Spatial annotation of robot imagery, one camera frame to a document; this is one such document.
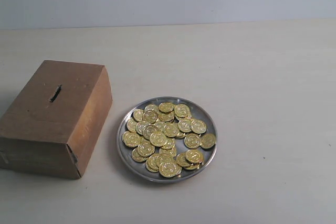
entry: pile of gold coins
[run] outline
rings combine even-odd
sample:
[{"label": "pile of gold coins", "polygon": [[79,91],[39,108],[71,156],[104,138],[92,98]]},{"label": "pile of gold coins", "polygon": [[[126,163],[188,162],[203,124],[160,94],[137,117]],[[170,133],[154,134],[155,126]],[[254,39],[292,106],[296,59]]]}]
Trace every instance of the pile of gold coins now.
[{"label": "pile of gold coins", "polygon": [[[144,110],[134,110],[133,118],[127,121],[126,126],[128,131],[122,135],[122,140],[127,147],[134,148],[133,160],[145,162],[147,170],[159,172],[166,178],[179,175],[182,168],[198,169],[204,157],[196,149],[209,149],[216,144],[216,136],[206,133],[206,124],[192,118],[185,104],[149,104]],[[177,155],[175,138],[184,141],[190,150]],[[159,148],[159,153],[155,153],[155,147]]]}]

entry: coin slot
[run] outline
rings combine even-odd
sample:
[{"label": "coin slot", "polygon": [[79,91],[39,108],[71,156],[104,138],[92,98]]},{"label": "coin slot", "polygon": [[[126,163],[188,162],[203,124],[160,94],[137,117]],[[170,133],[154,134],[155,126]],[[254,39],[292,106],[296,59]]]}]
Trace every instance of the coin slot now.
[{"label": "coin slot", "polygon": [[52,95],[52,97],[49,98],[49,102],[54,102],[56,100],[59,93],[61,92],[61,89],[62,89],[62,84],[57,86],[56,90],[54,91],[54,94]]}]

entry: brown box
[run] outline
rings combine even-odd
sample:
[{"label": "brown box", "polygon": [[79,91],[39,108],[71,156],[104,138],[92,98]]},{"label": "brown box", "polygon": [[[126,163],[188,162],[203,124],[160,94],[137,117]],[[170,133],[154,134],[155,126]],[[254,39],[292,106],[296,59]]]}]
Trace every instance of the brown box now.
[{"label": "brown box", "polygon": [[103,65],[44,61],[0,119],[0,168],[80,178],[111,104]]}]

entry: table surface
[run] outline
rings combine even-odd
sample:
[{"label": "table surface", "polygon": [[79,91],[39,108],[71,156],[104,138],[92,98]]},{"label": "table surface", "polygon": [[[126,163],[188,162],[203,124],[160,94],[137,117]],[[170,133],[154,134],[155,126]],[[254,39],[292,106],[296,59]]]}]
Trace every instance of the table surface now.
[{"label": "table surface", "polygon": [[[113,106],[80,180],[0,170],[1,223],[334,223],[336,19],[0,31],[0,115],[45,59],[104,64]],[[171,185],[131,174],[122,117],[158,96],[202,106],[213,162]]]}]

